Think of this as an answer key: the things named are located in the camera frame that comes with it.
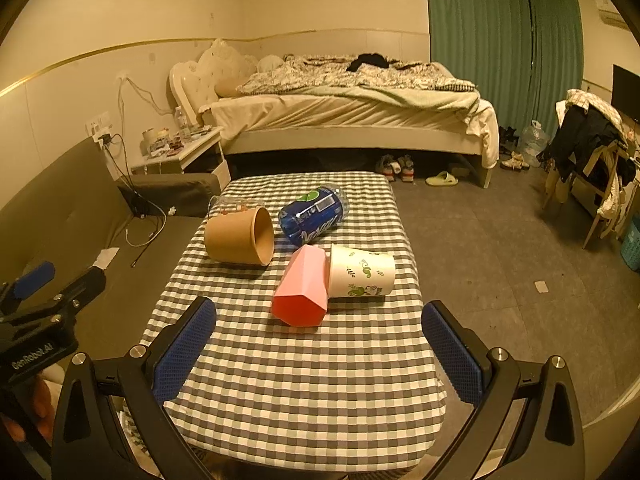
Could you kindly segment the blue transparent plastic cup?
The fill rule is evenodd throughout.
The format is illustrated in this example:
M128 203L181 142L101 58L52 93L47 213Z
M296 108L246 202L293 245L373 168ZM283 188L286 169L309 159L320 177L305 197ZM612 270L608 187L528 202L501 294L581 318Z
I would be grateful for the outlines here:
M348 199L344 190L322 184L285 205L278 219L285 237L300 247L336 228L347 214Z

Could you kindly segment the brown kraft paper cup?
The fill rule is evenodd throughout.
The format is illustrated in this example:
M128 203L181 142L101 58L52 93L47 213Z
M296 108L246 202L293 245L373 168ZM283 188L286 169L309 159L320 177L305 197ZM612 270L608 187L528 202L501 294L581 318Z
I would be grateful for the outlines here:
M274 233L263 207L216 214L208 219L204 245L212 260L222 263L268 266L274 254Z

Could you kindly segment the pink hexagonal cup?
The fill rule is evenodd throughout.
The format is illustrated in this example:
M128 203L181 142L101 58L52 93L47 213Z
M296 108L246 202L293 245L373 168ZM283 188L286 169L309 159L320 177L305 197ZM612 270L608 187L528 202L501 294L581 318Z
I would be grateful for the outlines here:
M292 255L273 295L271 314L289 326L318 327L328 312L326 252L304 245Z

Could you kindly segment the white green floral paper cup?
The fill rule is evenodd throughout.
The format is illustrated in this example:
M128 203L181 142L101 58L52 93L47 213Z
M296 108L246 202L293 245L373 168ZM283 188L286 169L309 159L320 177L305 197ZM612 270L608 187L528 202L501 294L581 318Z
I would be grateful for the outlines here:
M333 244L329 254L330 298L389 295L395 284L396 264L390 254L378 254Z

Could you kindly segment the grey white checkered tablecloth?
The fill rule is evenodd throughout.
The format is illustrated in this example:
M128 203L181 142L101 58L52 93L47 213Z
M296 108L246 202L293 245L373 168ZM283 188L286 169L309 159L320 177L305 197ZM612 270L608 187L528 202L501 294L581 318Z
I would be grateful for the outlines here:
M319 184L341 188L349 203L320 246L391 254L396 281L387 297L334 300L319 327L287 326L270 304L294 250L288 240L277 237L265 269L241 268L209 258L195 231L142 339L152 341L198 296L216 306L213 335L165 405L192 444L285 469L411 468L442 428L446 392L422 334L418 271L390 185L373 172L313 172L235 180L226 194L277 214Z

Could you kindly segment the green slipper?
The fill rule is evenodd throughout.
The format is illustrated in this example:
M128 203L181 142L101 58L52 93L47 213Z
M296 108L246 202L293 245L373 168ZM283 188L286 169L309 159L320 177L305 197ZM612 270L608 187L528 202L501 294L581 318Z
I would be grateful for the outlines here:
M444 186L457 185L459 179L448 171L441 171L436 176L426 178L425 183L432 188L443 188Z

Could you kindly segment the white shoes by curtain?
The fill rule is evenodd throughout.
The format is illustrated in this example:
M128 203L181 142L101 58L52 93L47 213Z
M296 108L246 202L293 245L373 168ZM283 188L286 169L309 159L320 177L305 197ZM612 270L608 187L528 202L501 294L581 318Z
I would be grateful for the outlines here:
M529 170L530 165L528 162L526 162L522 154L513 152L509 159L502 160L500 162L500 167L506 170L523 171Z

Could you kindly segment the chair piled with clothes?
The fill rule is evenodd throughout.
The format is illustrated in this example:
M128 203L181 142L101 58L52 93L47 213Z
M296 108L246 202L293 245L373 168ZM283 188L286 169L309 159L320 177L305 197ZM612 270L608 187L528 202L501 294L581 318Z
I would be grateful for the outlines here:
M565 203L580 183L593 201L584 243L595 235L622 235L639 197L639 129L626 124L610 103L582 89L568 90L555 111L558 130L541 156L549 168L542 203Z

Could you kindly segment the large water jug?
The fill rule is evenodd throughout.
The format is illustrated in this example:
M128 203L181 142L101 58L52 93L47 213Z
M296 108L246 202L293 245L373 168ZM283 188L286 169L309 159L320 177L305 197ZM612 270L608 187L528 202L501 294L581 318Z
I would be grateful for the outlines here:
M548 142L549 136L542 128L541 123L533 119L530 124L524 128L518 141L518 148L520 149L524 162L531 167L539 167L540 161L538 160L538 156L547 147Z

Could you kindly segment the sneaker under bed right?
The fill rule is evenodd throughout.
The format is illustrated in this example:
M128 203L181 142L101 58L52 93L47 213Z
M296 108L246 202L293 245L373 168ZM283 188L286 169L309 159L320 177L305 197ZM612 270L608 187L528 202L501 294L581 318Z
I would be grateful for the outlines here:
M401 169L401 181L412 183L414 181L414 162L409 155L400 156L398 164Z

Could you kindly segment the sneaker under bed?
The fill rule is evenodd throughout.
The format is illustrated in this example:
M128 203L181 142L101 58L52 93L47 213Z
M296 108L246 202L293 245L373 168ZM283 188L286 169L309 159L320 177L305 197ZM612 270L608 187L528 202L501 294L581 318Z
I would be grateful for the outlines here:
M394 182L401 173L401 166L392 155L383 155L375 165L375 172L386 177L388 182Z
M414 181L414 162L409 155L400 156L398 164L401 169L401 181L412 183Z

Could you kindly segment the bed with cream sheets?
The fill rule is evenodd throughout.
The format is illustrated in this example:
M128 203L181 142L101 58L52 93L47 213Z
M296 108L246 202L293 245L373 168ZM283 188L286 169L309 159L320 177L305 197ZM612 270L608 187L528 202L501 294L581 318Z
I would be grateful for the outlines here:
M499 151L491 102L437 62L346 68L355 55L242 55L216 39L168 82L194 126L222 128L229 154L384 148L475 157L487 188Z

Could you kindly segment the sneaker under bed left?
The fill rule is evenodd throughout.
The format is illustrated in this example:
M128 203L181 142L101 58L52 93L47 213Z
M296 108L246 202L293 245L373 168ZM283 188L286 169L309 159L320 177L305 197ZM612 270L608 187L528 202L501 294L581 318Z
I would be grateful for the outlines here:
M388 182L394 182L401 173L401 166L392 155L383 155L375 165L375 172L386 177Z

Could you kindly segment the black garment on bed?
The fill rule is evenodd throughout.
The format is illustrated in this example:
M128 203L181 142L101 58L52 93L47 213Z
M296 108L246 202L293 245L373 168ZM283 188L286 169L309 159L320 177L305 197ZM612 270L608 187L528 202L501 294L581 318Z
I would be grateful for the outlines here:
M394 63L396 63L396 60L389 60L379 53L363 53L350 62L346 70L349 73L356 73L356 71L363 65L384 68L384 70L386 70L386 68L390 68Z

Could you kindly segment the white air conditioner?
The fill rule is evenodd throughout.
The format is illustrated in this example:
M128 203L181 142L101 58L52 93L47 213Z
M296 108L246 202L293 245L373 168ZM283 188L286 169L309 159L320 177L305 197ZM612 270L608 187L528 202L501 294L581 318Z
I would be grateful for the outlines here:
M607 25L627 29L628 26L611 0L594 0L600 20Z

